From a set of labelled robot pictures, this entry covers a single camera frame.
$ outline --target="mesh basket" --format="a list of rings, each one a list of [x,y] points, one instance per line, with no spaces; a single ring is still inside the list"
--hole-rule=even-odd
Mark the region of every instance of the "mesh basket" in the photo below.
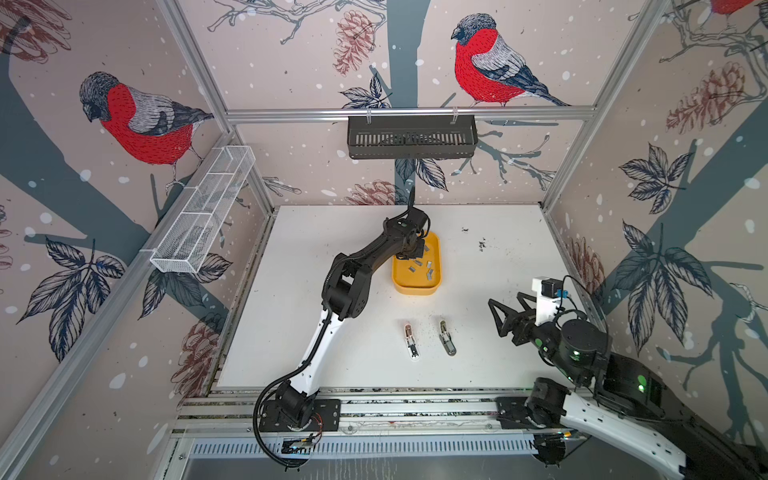
[[[254,162],[250,147],[228,145],[194,188],[150,261],[161,272],[196,273]]]
[[[475,154],[478,130],[474,115],[350,117],[349,157],[469,158]]]

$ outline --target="white table surface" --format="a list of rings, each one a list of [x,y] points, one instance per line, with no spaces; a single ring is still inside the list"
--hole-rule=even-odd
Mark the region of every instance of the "white table surface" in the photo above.
[[[531,344],[499,338],[488,299],[521,310],[519,291],[534,276],[566,274],[536,206],[419,206],[440,238],[443,280],[431,296],[405,296],[392,284],[392,263],[372,278],[369,302],[345,320],[319,373],[319,386],[530,387],[537,376],[568,385]],[[295,369],[315,331],[320,290],[339,252],[356,252],[404,207],[281,207],[227,355],[218,388],[263,387]],[[485,247],[480,249],[480,242]],[[581,307],[578,296],[572,294]],[[446,320],[457,353],[439,339]],[[411,323],[420,358],[410,359],[404,326]]]

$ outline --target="black wire basket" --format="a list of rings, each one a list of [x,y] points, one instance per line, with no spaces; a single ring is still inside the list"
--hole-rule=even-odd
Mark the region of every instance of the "black wire basket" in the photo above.
[[[478,144],[474,115],[350,117],[349,157],[470,158]]]

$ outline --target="bullfinch illustration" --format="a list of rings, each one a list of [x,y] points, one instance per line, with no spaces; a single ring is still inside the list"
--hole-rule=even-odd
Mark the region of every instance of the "bullfinch illustration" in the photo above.
[[[98,118],[134,158],[146,164],[172,166],[174,179],[165,186],[166,192],[182,184],[176,180],[176,161],[192,148],[197,127],[214,117],[165,95],[145,94],[103,71],[83,81],[80,102],[88,120]]]
[[[493,17],[467,15],[456,26],[456,81],[475,99],[506,105],[512,98],[540,97],[555,105],[568,105],[549,94],[531,73],[522,55],[512,50],[496,30]]]

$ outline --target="vent grille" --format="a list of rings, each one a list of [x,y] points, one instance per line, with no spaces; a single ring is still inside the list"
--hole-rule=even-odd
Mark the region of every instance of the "vent grille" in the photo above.
[[[324,438],[311,452],[281,455],[288,458],[375,458],[441,455],[533,455],[533,435],[418,435],[400,437]],[[279,452],[283,439],[269,439],[267,447]],[[190,458],[266,458],[256,439],[197,439]]]

